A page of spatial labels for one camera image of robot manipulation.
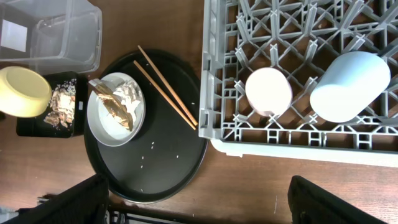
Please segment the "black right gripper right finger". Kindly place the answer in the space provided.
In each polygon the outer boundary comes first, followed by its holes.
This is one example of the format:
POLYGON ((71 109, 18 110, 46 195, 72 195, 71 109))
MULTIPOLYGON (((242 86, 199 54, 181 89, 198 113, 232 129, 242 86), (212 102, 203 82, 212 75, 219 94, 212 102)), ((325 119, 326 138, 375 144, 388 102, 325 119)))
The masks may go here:
POLYGON ((291 179, 288 203, 293 224, 384 223, 299 175, 291 179))

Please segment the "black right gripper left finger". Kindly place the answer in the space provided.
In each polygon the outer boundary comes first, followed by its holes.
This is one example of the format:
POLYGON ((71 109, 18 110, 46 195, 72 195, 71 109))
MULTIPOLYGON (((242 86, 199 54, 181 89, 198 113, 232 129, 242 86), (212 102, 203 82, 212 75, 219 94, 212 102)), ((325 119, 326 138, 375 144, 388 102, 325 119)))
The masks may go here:
POLYGON ((96 174, 34 208, 18 210, 18 216, 4 223, 103 223, 108 203, 108 180, 96 174))

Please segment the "food scraps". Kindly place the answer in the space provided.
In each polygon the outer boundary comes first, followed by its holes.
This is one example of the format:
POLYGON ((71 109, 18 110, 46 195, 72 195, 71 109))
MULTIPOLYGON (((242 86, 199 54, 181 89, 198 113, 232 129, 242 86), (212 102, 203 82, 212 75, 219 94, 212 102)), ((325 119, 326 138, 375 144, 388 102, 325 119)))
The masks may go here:
POLYGON ((49 101, 50 111, 44 122, 56 129, 69 129, 74 122, 76 103, 76 78, 56 84, 49 101))

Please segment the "gold foil wrapper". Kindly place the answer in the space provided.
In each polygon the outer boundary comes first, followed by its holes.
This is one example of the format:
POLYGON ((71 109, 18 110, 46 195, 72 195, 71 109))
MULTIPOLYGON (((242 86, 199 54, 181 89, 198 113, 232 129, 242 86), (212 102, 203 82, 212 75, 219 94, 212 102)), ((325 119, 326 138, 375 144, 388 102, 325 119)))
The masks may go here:
POLYGON ((132 116, 127 112, 121 101, 113 94, 112 89, 108 87, 99 79, 93 79, 89 81, 89 84, 93 87, 93 91, 97 94, 98 98, 103 102, 105 108, 111 114, 111 116, 125 129, 132 131, 133 119, 132 116))

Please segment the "white napkin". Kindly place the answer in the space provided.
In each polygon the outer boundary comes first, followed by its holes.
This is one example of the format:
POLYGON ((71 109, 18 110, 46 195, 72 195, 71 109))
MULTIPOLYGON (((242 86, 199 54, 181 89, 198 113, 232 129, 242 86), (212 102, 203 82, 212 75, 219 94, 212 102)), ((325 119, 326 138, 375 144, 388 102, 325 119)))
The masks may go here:
POLYGON ((116 87, 113 94, 118 96, 126 111, 136 119, 136 111, 143 105, 143 95, 134 80, 129 80, 116 87))

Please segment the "pink plastic cup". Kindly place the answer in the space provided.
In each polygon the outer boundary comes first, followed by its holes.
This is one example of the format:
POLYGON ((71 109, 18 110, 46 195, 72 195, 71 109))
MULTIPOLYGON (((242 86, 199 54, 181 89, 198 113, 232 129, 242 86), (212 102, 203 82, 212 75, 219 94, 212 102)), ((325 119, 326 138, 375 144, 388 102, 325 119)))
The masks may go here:
POLYGON ((284 74, 270 67, 259 68, 248 76, 245 93, 252 109, 261 116, 282 115, 293 98, 284 74))

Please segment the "yellow bowl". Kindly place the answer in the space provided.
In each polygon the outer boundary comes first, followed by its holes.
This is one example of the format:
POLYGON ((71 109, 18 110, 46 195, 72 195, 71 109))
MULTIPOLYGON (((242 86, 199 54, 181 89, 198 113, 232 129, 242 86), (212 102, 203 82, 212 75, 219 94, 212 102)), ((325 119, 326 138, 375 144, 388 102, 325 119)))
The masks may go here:
POLYGON ((19 118, 44 113, 52 96, 49 82, 24 67, 1 69, 1 111, 19 118))

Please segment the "blue plastic cup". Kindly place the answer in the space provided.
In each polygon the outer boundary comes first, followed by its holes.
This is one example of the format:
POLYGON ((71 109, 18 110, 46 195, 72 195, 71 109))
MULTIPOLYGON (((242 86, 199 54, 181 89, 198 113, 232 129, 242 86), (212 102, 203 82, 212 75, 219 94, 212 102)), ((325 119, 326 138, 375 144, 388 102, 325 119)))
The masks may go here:
POLYGON ((327 68, 310 95, 310 105, 324 120, 344 123, 372 103, 390 80, 391 71, 382 58, 369 52, 348 52, 327 68))

